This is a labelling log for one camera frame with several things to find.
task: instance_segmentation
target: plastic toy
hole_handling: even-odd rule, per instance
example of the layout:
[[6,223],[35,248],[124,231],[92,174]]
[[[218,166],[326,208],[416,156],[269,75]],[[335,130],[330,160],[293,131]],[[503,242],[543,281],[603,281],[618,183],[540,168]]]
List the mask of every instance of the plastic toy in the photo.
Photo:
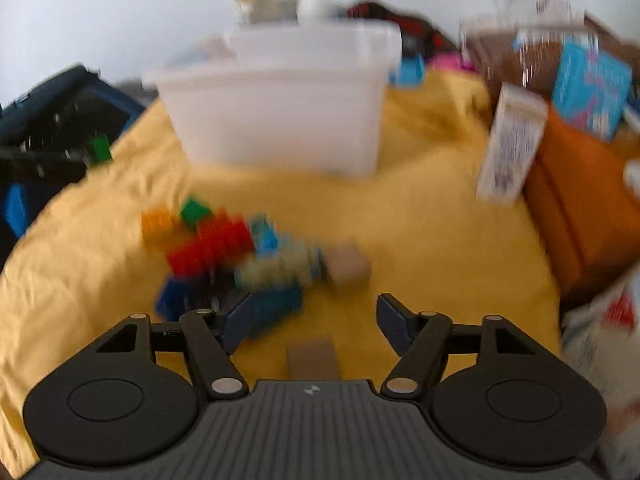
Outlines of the plastic toy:
[[159,208],[143,212],[140,225],[145,243],[154,244],[171,237],[180,227],[180,221],[167,209]]
[[278,248],[290,245],[290,237],[278,235],[269,218],[263,213],[249,220],[249,231],[254,240],[256,254],[272,254]]
[[398,88],[414,88],[424,80],[424,59],[420,54],[403,57],[398,70],[389,74],[389,84]]
[[211,215],[211,209],[202,205],[194,198],[190,198],[182,206],[180,210],[180,216],[182,221],[187,224],[191,229],[196,229],[196,224],[204,218]]
[[95,164],[101,164],[113,160],[109,139],[106,135],[94,137],[89,141],[90,156]]
[[195,277],[253,250],[254,243],[242,219],[213,217],[201,225],[196,240],[168,254],[166,259],[174,276]]
[[336,286],[368,280],[371,262],[355,243],[324,248],[320,251],[325,278]]
[[262,335],[289,314],[302,310],[302,289],[298,285],[261,290],[252,293],[252,297],[254,298],[254,320],[249,337]]
[[233,289],[233,274],[222,270],[212,270],[197,278],[171,277],[164,283],[155,312],[167,321],[178,321],[185,312],[199,308],[217,312]]
[[193,282],[169,278],[164,282],[162,292],[156,301],[154,311],[167,321],[178,321],[187,312],[189,294],[193,290]]
[[252,258],[234,270],[236,285],[246,290],[309,286],[320,275],[318,250],[302,242],[281,249],[272,256]]

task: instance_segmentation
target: wooden block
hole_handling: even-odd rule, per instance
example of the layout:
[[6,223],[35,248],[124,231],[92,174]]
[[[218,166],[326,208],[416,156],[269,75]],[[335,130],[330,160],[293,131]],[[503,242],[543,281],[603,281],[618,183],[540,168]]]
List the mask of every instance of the wooden block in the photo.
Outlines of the wooden block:
[[327,338],[287,345],[289,379],[300,381],[338,381],[341,378],[334,343]]
[[325,277],[334,285],[364,282],[371,275],[371,262],[355,243],[321,249],[320,257]]

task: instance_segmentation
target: blue lego brick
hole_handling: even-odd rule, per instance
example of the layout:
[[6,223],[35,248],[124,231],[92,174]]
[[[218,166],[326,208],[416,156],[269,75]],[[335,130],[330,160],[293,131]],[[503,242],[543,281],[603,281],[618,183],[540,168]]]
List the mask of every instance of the blue lego brick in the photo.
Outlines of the blue lego brick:
[[178,321],[187,311],[193,290],[193,282],[170,277],[164,282],[162,292],[156,301],[156,314],[163,316],[167,321]]
[[302,288],[298,285],[283,289],[254,292],[254,322],[249,337],[257,337],[280,323],[293,312],[302,310]]

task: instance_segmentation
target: plastic storage container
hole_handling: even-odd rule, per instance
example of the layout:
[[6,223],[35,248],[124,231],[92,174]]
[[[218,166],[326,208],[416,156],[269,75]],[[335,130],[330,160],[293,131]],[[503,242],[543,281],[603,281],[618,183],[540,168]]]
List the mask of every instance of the plastic storage container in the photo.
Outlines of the plastic storage container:
[[388,22],[257,25],[212,38],[145,85],[158,86],[194,163],[365,175],[401,51]]

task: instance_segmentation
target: yellow blanket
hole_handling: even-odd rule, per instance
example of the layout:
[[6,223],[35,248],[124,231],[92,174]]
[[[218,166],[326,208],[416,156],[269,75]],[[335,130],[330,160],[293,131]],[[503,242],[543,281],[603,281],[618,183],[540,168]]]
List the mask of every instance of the yellow blanket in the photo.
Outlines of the yellow blanket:
[[[189,193],[230,212],[264,211],[299,237],[355,238],[372,259],[368,287],[315,286],[300,315],[245,342],[234,361],[250,381],[285,376],[287,342],[329,335],[344,378],[379,383],[397,361],[376,327],[381,292],[455,322],[503,314],[557,351],[558,295],[525,203],[476,201],[487,138],[478,112],[487,106],[480,80],[457,73],[431,72],[420,89],[389,91],[380,170],[354,182],[192,170],[156,103],[119,140],[113,163],[49,204],[0,278],[0,460],[14,476],[36,460],[20,416],[30,388],[128,314],[151,313],[168,267],[142,246],[140,212],[177,208]],[[471,361],[453,360],[449,371]]]

